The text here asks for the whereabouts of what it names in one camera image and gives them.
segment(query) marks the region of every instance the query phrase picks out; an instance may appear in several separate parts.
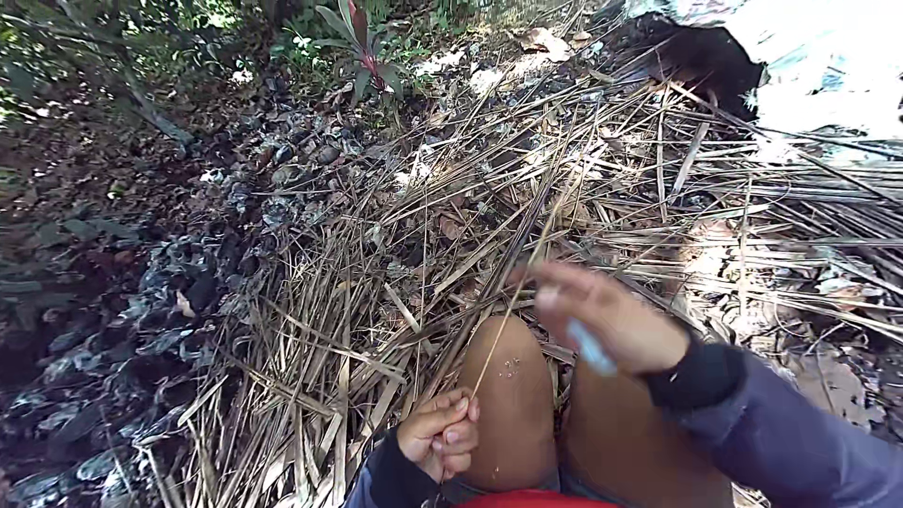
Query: blue object in hand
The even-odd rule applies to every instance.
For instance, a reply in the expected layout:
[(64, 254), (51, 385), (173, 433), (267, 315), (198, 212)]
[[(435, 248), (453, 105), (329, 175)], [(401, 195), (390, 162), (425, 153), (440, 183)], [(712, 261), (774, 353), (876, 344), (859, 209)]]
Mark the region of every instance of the blue object in hand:
[(567, 334), (580, 346), (580, 357), (598, 374), (613, 376), (618, 366), (602, 349), (599, 338), (583, 322), (575, 317), (568, 320)]

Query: hand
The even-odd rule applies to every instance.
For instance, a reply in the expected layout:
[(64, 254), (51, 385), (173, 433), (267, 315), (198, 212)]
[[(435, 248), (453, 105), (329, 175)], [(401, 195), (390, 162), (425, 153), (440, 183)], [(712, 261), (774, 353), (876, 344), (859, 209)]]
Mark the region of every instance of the hand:
[(398, 426), (398, 447), (436, 483), (467, 471), (477, 447), (479, 404), (469, 388), (427, 401)]
[(552, 337), (573, 348), (566, 329), (568, 320), (577, 318), (623, 372), (662, 372), (684, 358), (690, 343), (686, 332), (638, 302), (615, 279), (563, 263), (519, 268), (511, 277), (539, 281), (535, 308)]

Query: red fabric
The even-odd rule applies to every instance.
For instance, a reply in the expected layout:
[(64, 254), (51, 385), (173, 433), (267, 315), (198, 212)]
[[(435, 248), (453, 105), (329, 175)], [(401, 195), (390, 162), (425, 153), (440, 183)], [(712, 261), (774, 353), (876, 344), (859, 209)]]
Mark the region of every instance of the red fabric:
[(501, 494), (486, 494), (459, 508), (618, 508), (616, 504), (569, 497), (545, 490), (516, 490)]

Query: right hand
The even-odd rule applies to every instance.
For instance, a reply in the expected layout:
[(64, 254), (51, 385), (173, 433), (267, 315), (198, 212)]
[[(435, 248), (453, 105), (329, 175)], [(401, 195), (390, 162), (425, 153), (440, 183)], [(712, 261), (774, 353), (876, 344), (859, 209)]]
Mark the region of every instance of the right hand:
[(582, 321), (622, 372), (647, 374), (671, 369), (684, 358), (690, 340), (668, 317), (637, 301), (617, 280), (563, 263), (538, 263), (511, 276), (535, 278), (539, 321), (555, 339), (567, 336), (571, 318)]

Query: red-leafed plant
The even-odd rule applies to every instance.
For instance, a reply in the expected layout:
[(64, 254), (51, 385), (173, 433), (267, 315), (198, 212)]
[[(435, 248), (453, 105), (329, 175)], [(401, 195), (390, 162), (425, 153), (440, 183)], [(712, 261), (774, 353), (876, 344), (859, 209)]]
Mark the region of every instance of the red-leafed plant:
[(317, 6), (317, 12), (326, 23), (342, 36), (342, 39), (315, 41), (322, 46), (338, 46), (355, 52), (357, 72), (354, 79), (354, 102), (358, 102), (368, 87), (380, 92), (395, 93), (402, 97), (402, 84), (398, 73), (387, 63), (378, 60), (382, 42), (367, 26), (367, 12), (354, 5), (352, 0), (339, 0), (341, 17), (329, 7)]

